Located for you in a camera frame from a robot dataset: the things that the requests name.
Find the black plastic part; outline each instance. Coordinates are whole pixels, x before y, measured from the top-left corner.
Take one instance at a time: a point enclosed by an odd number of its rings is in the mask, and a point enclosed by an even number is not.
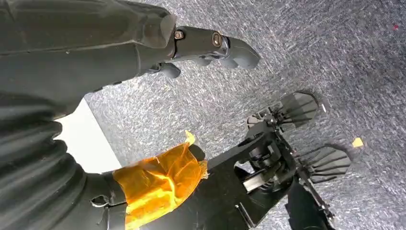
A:
[[[172,79],[180,75],[180,69],[172,63],[162,63],[160,72]]]
[[[0,55],[138,43],[167,46],[175,20],[123,0],[0,0]]]
[[[177,209],[152,221],[141,230],[248,230],[257,226],[268,211],[289,190],[290,182],[279,190],[256,189],[247,192],[242,177],[247,172],[235,168],[237,161],[248,161],[252,151],[277,141],[274,129],[266,128],[236,147],[208,161],[209,178],[202,180],[193,194]],[[287,169],[294,169],[288,149],[281,148],[283,159],[291,161]]]
[[[282,132],[286,132],[309,123],[315,118],[318,109],[318,102],[313,95],[294,92],[249,116],[247,126],[249,129],[256,123],[266,120],[278,126]]]
[[[53,140],[62,130],[54,115],[46,100],[0,97],[1,230],[106,230],[109,206],[90,202],[100,195],[125,210],[111,173],[85,173],[65,143]]]
[[[332,230],[312,195],[294,181],[285,205],[292,230]]]
[[[312,183],[322,183],[345,175],[351,159],[344,150],[323,146],[295,157]]]
[[[221,61],[226,67],[233,68],[236,63],[243,69],[253,69],[258,65],[261,57],[252,47],[236,38],[229,37],[228,40],[230,55]]]
[[[193,59],[195,57],[213,53],[219,49],[213,45],[214,30],[206,30],[190,26],[180,26],[176,30],[182,31],[184,38],[176,40],[176,54],[174,60]]]

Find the gray carpet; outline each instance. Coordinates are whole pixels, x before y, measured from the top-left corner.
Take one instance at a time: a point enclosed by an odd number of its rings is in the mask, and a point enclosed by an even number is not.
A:
[[[285,93],[306,90],[327,113],[286,133],[288,141],[299,152],[340,144],[353,158],[348,175],[318,186],[337,214],[337,229],[406,229],[405,2],[146,2],[167,8],[179,25],[247,41],[262,61],[255,70],[185,62],[178,64],[178,79],[145,75],[87,95],[121,164],[181,143],[184,130],[216,156],[243,139],[247,116]],[[352,148],[355,137],[363,148]],[[290,229],[283,205],[258,229]]]

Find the metal screw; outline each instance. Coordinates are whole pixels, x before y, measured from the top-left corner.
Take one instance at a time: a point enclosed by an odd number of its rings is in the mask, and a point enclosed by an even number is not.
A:
[[[214,32],[212,36],[212,42],[215,47],[220,47],[223,43],[223,37],[218,32]]]
[[[182,30],[175,31],[175,39],[176,40],[182,39],[183,37],[184,37],[184,34],[183,34]]]

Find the black metal bracket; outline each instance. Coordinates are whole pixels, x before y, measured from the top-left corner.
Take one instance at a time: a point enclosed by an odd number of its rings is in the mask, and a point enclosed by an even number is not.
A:
[[[349,166],[346,154],[328,147],[296,156],[281,135],[281,126],[306,124],[316,116],[318,104],[312,95],[303,93],[289,94],[276,104],[279,107],[270,106],[248,118],[246,139],[208,161],[209,178],[179,208],[141,230],[248,230],[286,195],[292,227],[317,224],[331,230],[329,221],[334,215],[313,188],[312,178],[319,176],[318,169],[326,171],[328,179],[342,175]],[[249,162],[254,172],[236,166],[237,162]],[[298,197],[306,201],[301,203]],[[308,210],[305,218],[310,219],[302,221],[298,210]]]

